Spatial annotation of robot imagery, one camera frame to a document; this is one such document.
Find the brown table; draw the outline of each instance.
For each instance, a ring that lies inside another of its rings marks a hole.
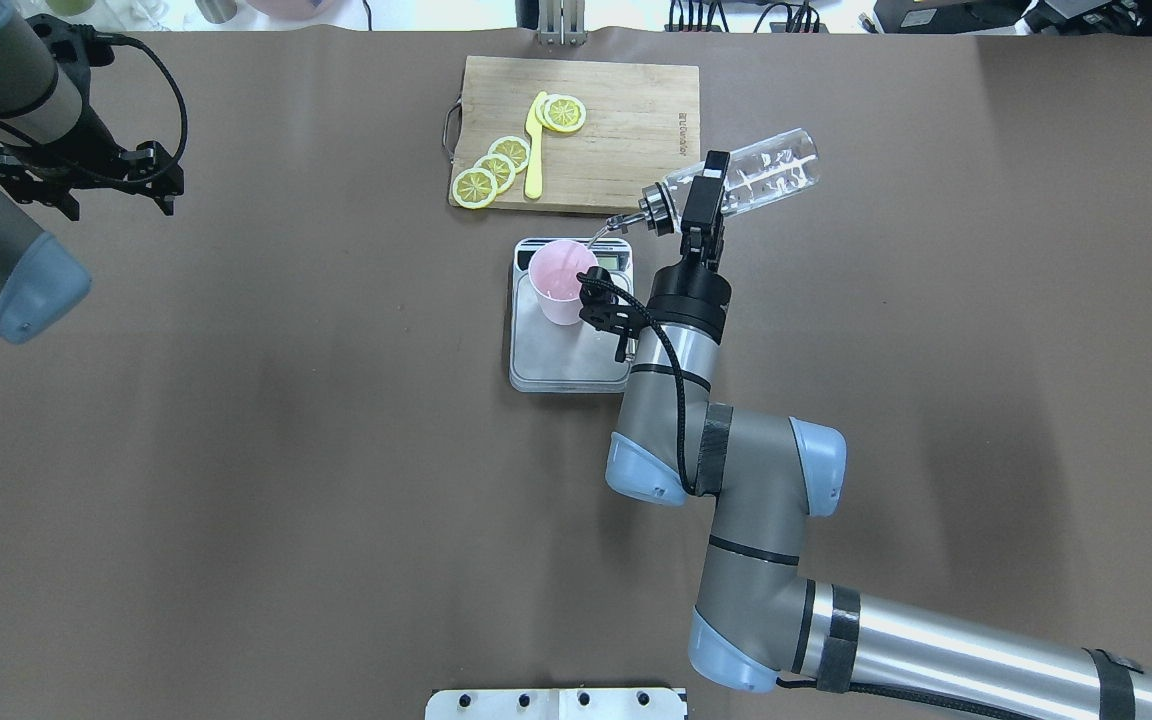
[[[604,486],[616,397],[509,387],[513,243],[596,220],[445,204],[467,54],[699,65],[708,147],[809,128],[824,181],[728,225],[714,388],[849,439],[804,574],[1152,665],[1152,40],[150,40],[191,111],[179,214],[31,209],[96,287],[0,342],[0,717],[647,682],[704,720],[929,717],[692,673],[708,501]],[[120,55],[97,108],[172,145]],[[632,242],[645,291],[677,247]]]

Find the lemon slice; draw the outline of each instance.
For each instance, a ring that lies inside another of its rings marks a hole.
[[[497,196],[497,182],[492,170],[470,168],[452,181],[452,199],[462,209],[485,209]]]
[[[492,173],[497,179],[497,195],[502,195],[505,191],[509,190],[509,185],[513,184],[513,179],[517,176],[517,170],[513,167],[513,160],[508,156],[502,156],[500,152],[488,152],[479,158],[479,161],[473,164],[475,168],[483,168]]]
[[[513,172],[521,172],[531,160],[531,145],[516,135],[507,135],[492,143],[488,156],[506,156],[513,162]]]
[[[551,94],[540,108],[540,122],[554,132],[578,131],[585,115],[585,104],[570,94]]]

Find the white label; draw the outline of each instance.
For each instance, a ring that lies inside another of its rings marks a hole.
[[[937,8],[927,8],[925,10],[914,10],[914,13],[905,13],[905,18],[901,20],[900,26],[925,26],[932,18],[937,16]]]

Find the green object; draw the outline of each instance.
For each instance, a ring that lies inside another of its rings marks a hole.
[[[60,17],[86,13],[92,9],[92,5],[96,5],[96,0],[47,0],[47,6]]]

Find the digital scale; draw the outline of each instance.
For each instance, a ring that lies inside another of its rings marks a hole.
[[[558,237],[529,237],[513,249],[509,291],[509,384],[520,392],[626,392],[630,365],[616,362],[620,338],[588,323],[556,325],[540,311],[526,265],[536,250]],[[585,242],[588,238],[566,238]],[[634,291],[630,243],[602,238],[590,247],[612,282]]]

